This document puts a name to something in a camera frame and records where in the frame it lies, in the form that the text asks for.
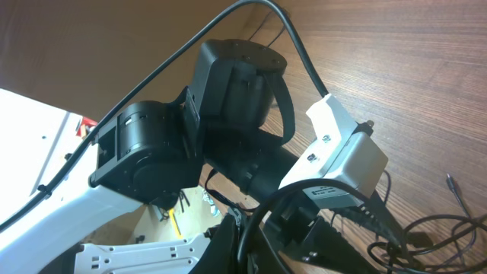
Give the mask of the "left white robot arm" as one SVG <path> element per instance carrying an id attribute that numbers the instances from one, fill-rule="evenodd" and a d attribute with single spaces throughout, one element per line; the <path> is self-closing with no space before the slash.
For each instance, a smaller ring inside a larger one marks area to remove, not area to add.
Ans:
<path id="1" fill-rule="evenodd" d="M 147 100 L 100 121 L 53 181 L 1 226 L 1 271 L 38 273 L 88 233 L 143 204 L 170 209 L 214 170 L 253 197 L 214 234 L 166 244 L 84 246 L 69 273 L 286 272 L 296 260 L 343 273 L 375 268 L 318 212 L 332 209 L 404 249 L 403 229 L 376 184 L 387 156 L 323 92 L 307 114 L 315 140 L 301 156 L 283 56 L 248 40 L 208 40 L 190 85 L 170 103 Z"/>

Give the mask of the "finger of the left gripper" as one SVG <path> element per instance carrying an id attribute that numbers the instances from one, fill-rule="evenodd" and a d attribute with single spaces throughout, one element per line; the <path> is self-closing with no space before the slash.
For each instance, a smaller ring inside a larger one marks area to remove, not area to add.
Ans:
<path id="1" fill-rule="evenodd" d="M 368 204 L 335 209 L 334 212 L 386 238 L 398 247 L 406 242 L 402 227 L 389 212 L 377 191 L 373 192 Z"/>
<path id="2" fill-rule="evenodd" d="M 296 247 L 307 264 L 348 274 L 379 274 L 348 241 L 321 216 L 315 218 Z"/>

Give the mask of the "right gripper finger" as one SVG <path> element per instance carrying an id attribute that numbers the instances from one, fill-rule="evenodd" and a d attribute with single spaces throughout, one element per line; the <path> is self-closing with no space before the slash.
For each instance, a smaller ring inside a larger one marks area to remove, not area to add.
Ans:
<path id="1" fill-rule="evenodd" d="M 226 214 L 220 225 L 209 229 L 212 232 L 210 243 L 199 262 L 190 273 L 208 274 L 282 274 L 289 273 L 289 267 L 271 248 L 266 236 L 259 228 L 253 237 L 242 266 L 237 263 L 237 248 L 240 232 L 237 220 Z"/>

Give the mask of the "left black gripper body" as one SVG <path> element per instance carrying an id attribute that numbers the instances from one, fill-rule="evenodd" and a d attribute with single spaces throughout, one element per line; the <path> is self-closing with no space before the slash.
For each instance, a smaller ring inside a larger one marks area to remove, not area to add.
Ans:
<path id="1" fill-rule="evenodd" d="M 308 198 L 285 198 L 272 208 L 263 233 L 274 251 L 296 251 L 319 213 L 318 207 Z"/>

